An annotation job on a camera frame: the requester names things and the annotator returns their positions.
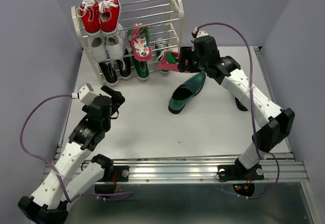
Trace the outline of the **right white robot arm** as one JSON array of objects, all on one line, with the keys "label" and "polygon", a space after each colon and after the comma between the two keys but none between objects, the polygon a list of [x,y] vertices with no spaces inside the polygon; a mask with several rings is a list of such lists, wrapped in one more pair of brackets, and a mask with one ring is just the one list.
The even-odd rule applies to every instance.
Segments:
[{"label": "right white robot arm", "polygon": [[260,127],[253,131],[251,144],[235,161],[234,174],[246,178],[252,168],[290,134],[294,111],[272,102],[252,84],[231,56],[220,56],[212,36],[202,36],[194,39],[192,46],[182,46],[178,58],[180,72],[205,72],[251,113],[252,126]]}]

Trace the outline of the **green sneaker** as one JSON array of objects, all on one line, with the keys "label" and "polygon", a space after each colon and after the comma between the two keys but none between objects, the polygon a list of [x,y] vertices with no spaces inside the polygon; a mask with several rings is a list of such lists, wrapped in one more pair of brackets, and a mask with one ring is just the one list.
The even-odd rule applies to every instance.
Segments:
[{"label": "green sneaker", "polygon": [[133,63],[134,63],[138,78],[142,81],[147,80],[149,78],[149,70],[148,70],[147,62],[138,61],[134,58]]},{"label": "green sneaker", "polygon": [[168,50],[168,43],[167,41],[165,41],[163,38],[157,38],[154,47],[156,49],[156,61],[160,62],[161,59],[163,58],[163,55],[165,53],[166,50]]}]

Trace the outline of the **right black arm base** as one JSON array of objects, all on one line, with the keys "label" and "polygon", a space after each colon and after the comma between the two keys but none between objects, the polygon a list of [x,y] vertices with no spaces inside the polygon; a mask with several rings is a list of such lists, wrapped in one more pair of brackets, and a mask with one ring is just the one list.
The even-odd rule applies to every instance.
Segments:
[{"label": "right black arm base", "polygon": [[264,180],[264,172],[261,165],[256,165],[251,170],[237,165],[220,165],[215,179],[221,183],[233,181],[236,194],[252,197],[255,192],[254,181]]}]

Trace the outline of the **pink flip-flop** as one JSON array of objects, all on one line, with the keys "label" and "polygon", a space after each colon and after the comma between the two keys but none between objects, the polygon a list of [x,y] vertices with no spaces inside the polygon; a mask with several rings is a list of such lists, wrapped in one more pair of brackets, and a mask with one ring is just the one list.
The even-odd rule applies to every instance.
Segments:
[{"label": "pink flip-flop", "polygon": [[150,33],[143,23],[135,23],[127,32],[127,40],[137,61],[146,62],[152,57],[150,48]]},{"label": "pink flip-flop", "polygon": [[179,52],[166,51],[161,61],[158,62],[158,68],[161,70],[179,72],[178,56],[179,56]]}]

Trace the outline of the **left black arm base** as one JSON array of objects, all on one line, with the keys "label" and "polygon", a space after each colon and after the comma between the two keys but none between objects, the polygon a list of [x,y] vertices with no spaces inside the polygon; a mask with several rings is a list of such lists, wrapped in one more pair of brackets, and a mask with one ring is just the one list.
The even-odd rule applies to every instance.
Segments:
[{"label": "left black arm base", "polygon": [[105,195],[116,194],[118,182],[128,182],[129,166],[115,166],[112,159],[98,154],[91,160],[92,163],[97,163],[104,170],[102,178],[95,184],[94,192],[100,194],[101,197]]}]

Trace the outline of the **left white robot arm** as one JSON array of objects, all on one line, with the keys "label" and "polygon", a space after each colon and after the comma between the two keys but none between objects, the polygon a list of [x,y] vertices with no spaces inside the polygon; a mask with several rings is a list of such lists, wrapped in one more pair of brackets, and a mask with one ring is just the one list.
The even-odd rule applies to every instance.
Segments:
[{"label": "left white robot arm", "polygon": [[66,95],[83,104],[85,116],[73,129],[56,164],[29,152],[24,144],[20,145],[26,154],[42,160],[51,168],[41,185],[18,202],[19,209],[34,223],[64,223],[68,216],[68,204],[84,195],[92,184],[100,179],[116,181],[113,161],[102,154],[89,160],[82,173],[76,173],[104,139],[111,128],[111,121],[118,118],[118,109],[125,102],[121,92],[106,85],[101,90],[104,94],[97,94],[90,84],[84,83],[76,93]]}]

